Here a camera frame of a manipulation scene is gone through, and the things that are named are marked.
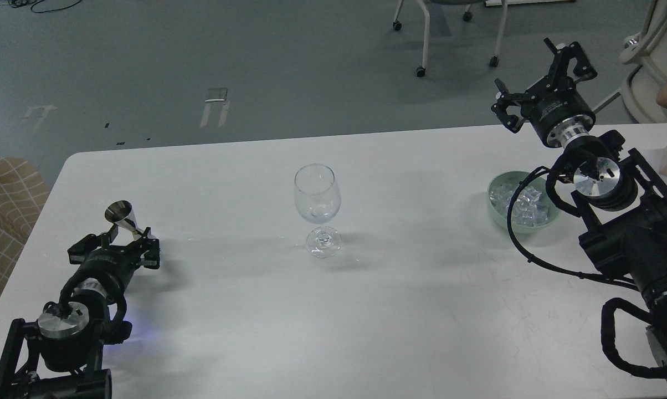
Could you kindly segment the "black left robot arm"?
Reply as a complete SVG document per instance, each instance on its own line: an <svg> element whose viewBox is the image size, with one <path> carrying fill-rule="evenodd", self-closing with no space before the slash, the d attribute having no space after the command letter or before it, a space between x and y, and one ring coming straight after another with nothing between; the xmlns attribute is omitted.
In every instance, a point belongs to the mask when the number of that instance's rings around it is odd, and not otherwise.
<svg viewBox="0 0 667 399"><path fill-rule="evenodd" d="M160 243L150 228L115 245L118 229L72 245L68 256L77 270L58 301L48 301L32 323L12 321L0 358L0 398L112 397L103 349L131 335L125 292L133 274L160 267Z"/></svg>

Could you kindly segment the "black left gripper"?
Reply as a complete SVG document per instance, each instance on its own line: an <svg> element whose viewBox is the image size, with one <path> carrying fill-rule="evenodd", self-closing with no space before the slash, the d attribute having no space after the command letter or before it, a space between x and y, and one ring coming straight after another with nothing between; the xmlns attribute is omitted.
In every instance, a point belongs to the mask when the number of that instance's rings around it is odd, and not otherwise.
<svg viewBox="0 0 667 399"><path fill-rule="evenodd" d="M137 238L125 247L109 247L117 235L117 230L100 235L89 233L68 248L69 263L78 265L78 271L105 273L116 282L116 288L109 288L96 277L82 278L73 288L73 295L87 290L100 294L105 300L116 300L124 294L138 268L160 268L160 241L152 235L151 227L138 233Z"/></svg>

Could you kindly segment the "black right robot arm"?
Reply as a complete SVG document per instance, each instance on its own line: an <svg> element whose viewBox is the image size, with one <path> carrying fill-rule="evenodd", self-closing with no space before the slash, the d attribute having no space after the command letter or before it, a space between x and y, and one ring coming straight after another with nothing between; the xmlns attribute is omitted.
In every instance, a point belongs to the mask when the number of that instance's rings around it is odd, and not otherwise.
<svg viewBox="0 0 667 399"><path fill-rule="evenodd" d="M545 38L553 53L548 73L523 93L511 93L501 79L491 111L509 131L531 123L541 143L560 147L551 167L540 166L519 182L509 200L506 229L529 263L580 279L625 287L639 292L645 308L622 298L602 306L602 351L615 367L632 376L667 381L667 185L637 150L620 152L625 138L617 130L601 136L590 133L596 123L577 91L577 83L594 79L593 68L577 42L557 47ZM530 253L517 240L512 222L514 202L538 177L546 176L548 199L562 212L583 220L586 232L579 245L596 273L567 270ZM615 311L622 310L646 324L646 336L655 358L653 368L625 361L615 346Z"/></svg>

